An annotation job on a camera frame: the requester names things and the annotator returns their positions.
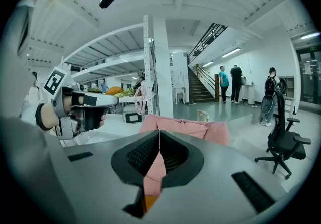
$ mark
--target black shirt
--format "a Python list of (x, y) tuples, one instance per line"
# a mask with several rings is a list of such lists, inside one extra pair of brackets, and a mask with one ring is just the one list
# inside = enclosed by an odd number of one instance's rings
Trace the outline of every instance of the black shirt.
[(242, 70), (240, 67), (234, 67), (231, 69), (232, 80), (235, 82), (241, 82)]

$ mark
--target chair seat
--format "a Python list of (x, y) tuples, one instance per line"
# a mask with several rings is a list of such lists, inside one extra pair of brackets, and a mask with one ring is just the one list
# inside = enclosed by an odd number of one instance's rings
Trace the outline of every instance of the chair seat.
[[(276, 141), (270, 140), (268, 142), (268, 146), (269, 148), (272, 148), (276, 153), (279, 153), (281, 155), (287, 154), (296, 144), (296, 141), (294, 141), (293, 139), (294, 136), (300, 137), (300, 134), (291, 131), (285, 131), (283, 138), (278, 138)], [(299, 145), (298, 149), (292, 157), (299, 160), (303, 160), (306, 158), (303, 144)]]

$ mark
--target black office chair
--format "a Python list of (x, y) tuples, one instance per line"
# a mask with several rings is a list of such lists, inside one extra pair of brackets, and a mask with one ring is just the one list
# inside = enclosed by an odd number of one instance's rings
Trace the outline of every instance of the black office chair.
[(306, 157), (304, 144), (311, 144), (311, 139), (303, 138), (300, 134), (289, 131), (294, 122), (299, 123), (300, 120), (287, 118), (289, 124), (285, 129), (285, 103), (283, 93), (285, 89), (281, 89), (278, 85), (275, 88), (278, 102), (278, 116), (275, 118), (275, 128), (269, 135), (268, 149), (266, 152), (271, 151), (273, 157), (259, 157), (255, 158), (255, 162), (261, 161), (272, 161), (275, 163), (273, 168), (273, 174), (276, 171), (278, 164), (280, 164), (289, 174), (286, 175), (285, 179), (289, 179), (292, 172), (285, 164), (284, 161), (293, 157), (299, 160), (303, 160)]

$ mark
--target person in blue shirt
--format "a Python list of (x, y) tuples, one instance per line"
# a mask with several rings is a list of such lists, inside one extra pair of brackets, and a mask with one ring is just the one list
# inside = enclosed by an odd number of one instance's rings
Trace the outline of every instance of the person in blue shirt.
[(108, 86), (106, 85), (106, 81), (104, 81), (104, 82), (102, 82), (102, 84), (101, 84), (101, 91), (102, 91), (103, 93), (106, 93), (107, 90), (109, 90), (109, 88), (108, 88)]
[(229, 88), (229, 78), (227, 77), (225, 71), (225, 67), (221, 66), (220, 67), (221, 71), (220, 71), (220, 87), (221, 87), (221, 91), (222, 91), (222, 100), (223, 103), (226, 103), (226, 91)]

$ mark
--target chair base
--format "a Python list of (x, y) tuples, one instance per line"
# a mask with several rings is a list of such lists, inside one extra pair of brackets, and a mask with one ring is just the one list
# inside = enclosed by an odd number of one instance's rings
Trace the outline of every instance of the chair base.
[(285, 179), (289, 179), (290, 176), (292, 175), (292, 172), (290, 171), (289, 167), (285, 164), (283, 158), (281, 155), (277, 155), (275, 152), (271, 151), (271, 153), (273, 154), (272, 157), (258, 157), (255, 158), (254, 161), (258, 162), (258, 161), (270, 161), (270, 162), (274, 162), (274, 168), (272, 173), (274, 174), (276, 171), (277, 166), (280, 164), (283, 169), (285, 169), (287, 171), (287, 173), (289, 173), (288, 175), (286, 175)]

